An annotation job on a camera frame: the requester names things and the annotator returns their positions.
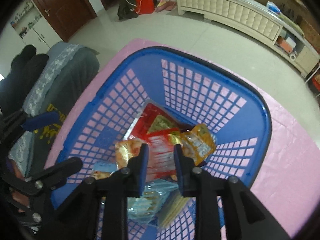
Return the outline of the clear soda cracker packet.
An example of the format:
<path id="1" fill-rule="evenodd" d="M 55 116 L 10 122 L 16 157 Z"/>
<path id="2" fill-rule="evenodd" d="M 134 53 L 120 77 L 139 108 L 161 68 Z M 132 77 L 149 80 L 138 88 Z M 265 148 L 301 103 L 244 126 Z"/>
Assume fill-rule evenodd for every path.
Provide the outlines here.
<path id="1" fill-rule="evenodd" d="M 157 228 L 166 229 L 192 200 L 190 197 L 183 197 L 179 190 L 173 191 L 156 215 Z"/>

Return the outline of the red tofu snack packet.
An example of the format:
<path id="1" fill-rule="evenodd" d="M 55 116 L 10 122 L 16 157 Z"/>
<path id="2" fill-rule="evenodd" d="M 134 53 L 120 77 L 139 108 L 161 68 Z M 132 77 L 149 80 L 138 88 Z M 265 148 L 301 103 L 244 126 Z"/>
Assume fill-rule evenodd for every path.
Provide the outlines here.
<path id="1" fill-rule="evenodd" d="M 183 129 L 184 127 L 184 123 L 178 121 L 163 107 L 149 99 L 138 111 L 123 139 L 142 138 L 153 132 L 171 128 Z"/>

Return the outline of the pink fuzzy mat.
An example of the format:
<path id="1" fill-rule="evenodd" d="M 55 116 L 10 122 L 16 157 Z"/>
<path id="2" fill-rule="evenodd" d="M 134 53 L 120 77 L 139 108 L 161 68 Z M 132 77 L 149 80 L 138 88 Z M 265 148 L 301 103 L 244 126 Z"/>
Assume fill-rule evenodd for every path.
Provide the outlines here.
<path id="1" fill-rule="evenodd" d="M 224 66 L 184 52 L 156 53 L 159 43 L 135 39 L 91 81 L 49 152 L 46 167 L 69 157 L 84 166 L 53 193 L 58 206 L 87 177 L 97 160 L 114 161 L 146 100 L 189 123 L 204 122 L 217 138 L 205 169 L 235 175 L 274 215 L 289 236 L 319 203 L 319 148 L 278 101 Z"/>

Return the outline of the egg yolk pastry packet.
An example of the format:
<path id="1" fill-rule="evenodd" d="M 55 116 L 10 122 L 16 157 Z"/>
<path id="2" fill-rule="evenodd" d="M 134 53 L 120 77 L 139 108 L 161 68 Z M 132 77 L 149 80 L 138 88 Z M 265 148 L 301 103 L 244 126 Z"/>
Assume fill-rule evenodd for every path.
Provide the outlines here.
<path id="1" fill-rule="evenodd" d="M 114 172 L 117 171 L 117 164 L 108 161 L 97 161 L 93 165 L 91 177 L 96 180 L 109 178 Z"/>

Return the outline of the silver blue snack packet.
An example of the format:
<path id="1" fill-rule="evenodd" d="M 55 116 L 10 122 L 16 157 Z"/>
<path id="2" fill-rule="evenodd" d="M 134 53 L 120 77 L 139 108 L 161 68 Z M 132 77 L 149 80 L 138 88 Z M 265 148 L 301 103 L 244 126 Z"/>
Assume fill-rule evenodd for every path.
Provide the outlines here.
<path id="1" fill-rule="evenodd" d="M 127 217 L 139 224 L 149 224 L 159 213 L 171 193 L 178 189 L 176 183 L 156 179 L 146 183 L 139 198 L 127 198 Z"/>

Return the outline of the grey embroidered chair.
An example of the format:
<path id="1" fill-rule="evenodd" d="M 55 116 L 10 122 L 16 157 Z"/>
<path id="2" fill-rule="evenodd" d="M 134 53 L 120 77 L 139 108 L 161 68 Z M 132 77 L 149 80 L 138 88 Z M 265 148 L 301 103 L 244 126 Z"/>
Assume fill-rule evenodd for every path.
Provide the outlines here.
<path id="1" fill-rule="evenodd" d="M 50 149 L 67 115 L 97 75 L 97 51 L 80 44 L 58 42 L 47 52 L 48 61 L 23 103 L 26 113 L 36 116 L 57 112 L 56 123 L 25 132 L 9 152 L 28 177 L 43 170 Z"/>

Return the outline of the orange sausage snack packet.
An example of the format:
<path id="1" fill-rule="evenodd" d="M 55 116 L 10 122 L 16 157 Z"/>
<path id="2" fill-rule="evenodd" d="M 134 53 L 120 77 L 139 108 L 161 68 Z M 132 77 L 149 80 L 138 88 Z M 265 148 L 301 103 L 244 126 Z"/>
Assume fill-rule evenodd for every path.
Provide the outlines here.
<path id="1" fill-rule="evenodd" d="M 115 145 L 115 159 L 118 169 L 127 167 L 131 158 L 136 157 L 140 153 L 141 145 L 145 142 L 139 138 L 123 140 Z"/>

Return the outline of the orange yellow snack packet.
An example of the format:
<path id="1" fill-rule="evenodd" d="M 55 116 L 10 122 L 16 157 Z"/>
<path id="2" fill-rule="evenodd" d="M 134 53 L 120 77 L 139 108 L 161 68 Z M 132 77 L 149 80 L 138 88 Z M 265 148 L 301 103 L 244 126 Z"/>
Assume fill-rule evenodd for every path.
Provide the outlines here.
<path id="1" fill-rule="evenodd" d="M 200 165 L 216 149 L 214 135 L 205 124 L 197 124 L 192 129 L 181 133 L 182 152 Z"/>

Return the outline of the small red snack packet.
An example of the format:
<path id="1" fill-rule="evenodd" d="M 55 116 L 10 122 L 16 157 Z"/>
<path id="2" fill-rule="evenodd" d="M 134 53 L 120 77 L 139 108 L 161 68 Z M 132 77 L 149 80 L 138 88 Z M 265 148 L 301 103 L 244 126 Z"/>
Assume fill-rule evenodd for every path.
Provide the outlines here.
<path id="1" fill-rule="evenodd" d="M 146 135 L 149 148 L 149 161 L 146 181 L 176 175 L 174 147 L 182 145 L 181 132 L 178 128 L 170 128 Z"/>

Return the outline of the white storage cupboard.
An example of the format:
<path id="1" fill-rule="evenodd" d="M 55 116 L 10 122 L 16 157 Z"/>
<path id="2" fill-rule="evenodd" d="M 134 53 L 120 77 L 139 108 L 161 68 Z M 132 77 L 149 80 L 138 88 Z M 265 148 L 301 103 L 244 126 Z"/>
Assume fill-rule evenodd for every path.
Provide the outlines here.
<path id="1" fill-rule="evenodd" d="M 45 54 L 61 37 L 48 23 L 32 0 L 23 0 L 9 20 L 25 45 L 33 45 L 37 53 Z"/>

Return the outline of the brown wooden door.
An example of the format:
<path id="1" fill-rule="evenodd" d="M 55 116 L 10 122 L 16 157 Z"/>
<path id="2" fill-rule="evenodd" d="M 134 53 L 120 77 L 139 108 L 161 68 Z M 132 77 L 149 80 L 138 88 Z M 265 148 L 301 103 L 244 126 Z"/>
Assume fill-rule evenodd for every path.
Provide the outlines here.
<path id="1" fill-rule="evenodd" d="M 89 0 L 33 0 L 33 2 L 65 42 L 97 17 Z"/>

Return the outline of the blue plastic basket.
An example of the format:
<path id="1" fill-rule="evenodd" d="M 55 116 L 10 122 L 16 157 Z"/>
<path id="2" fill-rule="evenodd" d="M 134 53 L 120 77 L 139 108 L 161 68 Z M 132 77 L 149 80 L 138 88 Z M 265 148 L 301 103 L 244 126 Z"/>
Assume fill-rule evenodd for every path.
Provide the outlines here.
<path id="1" fill-rule="evenodd" d="M 69 164 L 38 239 L 275 239 L 287 234 L 250 191 L 272 134 L 263 97 L 168 47 L 99 73 L 47 164 Z"/>

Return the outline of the black bag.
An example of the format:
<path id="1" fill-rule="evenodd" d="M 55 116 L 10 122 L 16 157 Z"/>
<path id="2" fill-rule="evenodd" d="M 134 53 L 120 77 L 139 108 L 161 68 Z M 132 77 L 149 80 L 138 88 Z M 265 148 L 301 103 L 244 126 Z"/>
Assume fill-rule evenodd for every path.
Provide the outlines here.
<path id="1" fill-rule="evenodd" d="M 118 7 L 118 20 L 129 20 L 132 18 L 137 18 L 138 14 L 136 13 L 137 2 L 136 0 L 119 0 Z"/>

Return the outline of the red shopping bag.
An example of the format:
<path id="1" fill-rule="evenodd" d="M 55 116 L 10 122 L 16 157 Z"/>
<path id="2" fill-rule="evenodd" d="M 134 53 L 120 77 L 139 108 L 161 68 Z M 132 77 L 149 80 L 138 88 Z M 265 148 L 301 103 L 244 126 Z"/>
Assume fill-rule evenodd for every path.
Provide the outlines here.
<path id="1" fill-rule="evenodd" d="M 153 0 L 135 0 L 135 12 L 138 15 L 152 14 L 155 10 Z"/>

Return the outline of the red broom and dustpan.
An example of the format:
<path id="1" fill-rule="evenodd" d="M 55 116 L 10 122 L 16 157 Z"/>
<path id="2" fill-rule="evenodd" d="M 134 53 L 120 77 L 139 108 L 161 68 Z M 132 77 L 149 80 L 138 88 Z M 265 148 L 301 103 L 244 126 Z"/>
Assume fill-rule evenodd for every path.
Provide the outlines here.
<path id="1" fill-rule="evenodd" d="M 172 11 L 176 7 L 176 2 L 171 0 L 159 0 L 158 4 L 156 5 L 155 12 L 161 12 L 164 10 Z"/>

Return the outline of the cream tv cabinet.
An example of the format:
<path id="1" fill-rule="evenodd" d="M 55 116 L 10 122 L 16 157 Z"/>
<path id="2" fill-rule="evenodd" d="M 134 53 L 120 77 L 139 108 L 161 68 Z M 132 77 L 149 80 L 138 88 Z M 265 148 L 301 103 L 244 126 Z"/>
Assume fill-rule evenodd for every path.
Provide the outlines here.
<path id="1" fill-rule="evenodd" d="M 306 77 L 319 64 L 319 53 L 288 20 L 254 0 L 177 0 L 186 11 L 232 27 L 268 46 Z"/>

